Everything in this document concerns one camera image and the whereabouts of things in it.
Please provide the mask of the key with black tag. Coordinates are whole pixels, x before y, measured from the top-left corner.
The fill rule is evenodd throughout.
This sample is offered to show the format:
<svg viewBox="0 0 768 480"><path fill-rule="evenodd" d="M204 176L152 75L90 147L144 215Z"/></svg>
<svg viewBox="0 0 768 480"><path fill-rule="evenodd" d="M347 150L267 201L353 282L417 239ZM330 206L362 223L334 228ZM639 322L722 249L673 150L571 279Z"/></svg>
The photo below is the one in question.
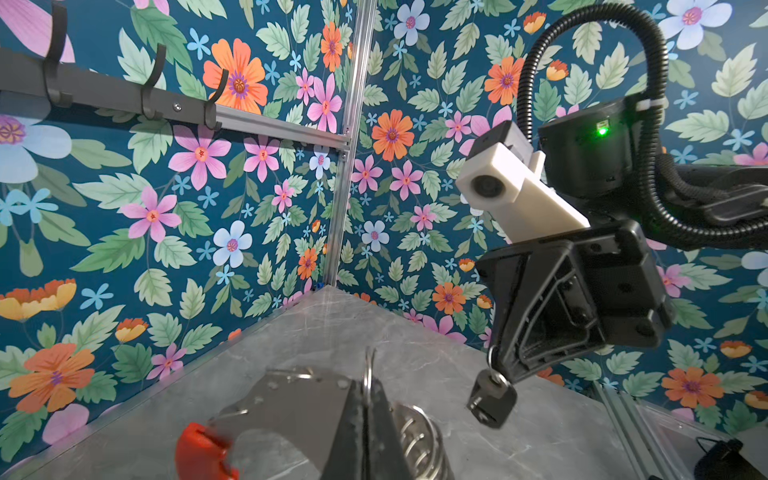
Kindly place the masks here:
<svg viewBox="0 0 768 480"><path fill-rule="evenodd" d="M496 351L496 346L489 347L486 367L476 376L467 408L482 425L499 430L512 413L518 395L497 365Z"/></svg>

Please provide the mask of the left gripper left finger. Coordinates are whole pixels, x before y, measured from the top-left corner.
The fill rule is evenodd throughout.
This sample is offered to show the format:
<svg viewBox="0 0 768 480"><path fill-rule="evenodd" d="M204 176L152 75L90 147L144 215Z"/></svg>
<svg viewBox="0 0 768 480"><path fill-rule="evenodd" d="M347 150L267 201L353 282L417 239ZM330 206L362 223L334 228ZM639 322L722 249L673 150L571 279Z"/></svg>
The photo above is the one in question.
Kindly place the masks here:
<svg viewBox="0 0 768 480"><path fill-rule="evenodd" d="M352 381L321 480L367 478L366 408L360 381Z"/></svg>

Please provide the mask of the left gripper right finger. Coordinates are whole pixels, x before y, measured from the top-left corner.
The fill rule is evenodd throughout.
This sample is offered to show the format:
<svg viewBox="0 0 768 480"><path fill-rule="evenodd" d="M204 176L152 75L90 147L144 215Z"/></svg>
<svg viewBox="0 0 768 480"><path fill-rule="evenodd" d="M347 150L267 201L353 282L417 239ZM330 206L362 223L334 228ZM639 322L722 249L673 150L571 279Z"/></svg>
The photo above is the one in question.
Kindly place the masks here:
<svg viewBox="0 0 768 480"><path fill-rule="evenodd" d="M365 389L365 478L412 478L390 402L381 382L375 378Z"/></svg>

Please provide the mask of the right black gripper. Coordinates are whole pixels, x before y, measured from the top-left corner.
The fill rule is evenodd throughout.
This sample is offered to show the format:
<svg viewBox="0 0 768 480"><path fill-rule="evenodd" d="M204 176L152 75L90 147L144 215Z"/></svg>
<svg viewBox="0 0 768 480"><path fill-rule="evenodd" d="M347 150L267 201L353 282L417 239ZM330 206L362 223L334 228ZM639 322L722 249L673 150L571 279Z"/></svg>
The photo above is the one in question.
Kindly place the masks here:
<svg viewBox="0 0 768 480"><path fill-rule="evenodd" d="M591 228L576 244L510 245L479 260L495 304L490 366L508 383L606 343L656 348L672 326L633 186L640 129L628 98L540 127L546 184Z"/></svg>

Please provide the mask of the red handled key ring organizer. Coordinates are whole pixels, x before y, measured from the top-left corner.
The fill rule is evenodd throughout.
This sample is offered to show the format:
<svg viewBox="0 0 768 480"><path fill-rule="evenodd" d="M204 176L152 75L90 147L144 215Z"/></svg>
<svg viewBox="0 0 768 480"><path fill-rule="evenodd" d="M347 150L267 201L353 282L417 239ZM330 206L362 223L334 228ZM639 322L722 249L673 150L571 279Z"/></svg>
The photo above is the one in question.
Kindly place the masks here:
<svg viewBox="0 0 768 480"><path fill-rule="evenodd" d="M228 455L237 439L251 430L284 438L322 474L351 382L361 382L365 406L365 389L377 379L375 354L375 349L367 348L359 379L325 368L267 371L243 398L206 424L191 423L184 429L175 449L179 478L238 478ZM411 479L453 478L438 425L418 406L389 402Z"/></svg>

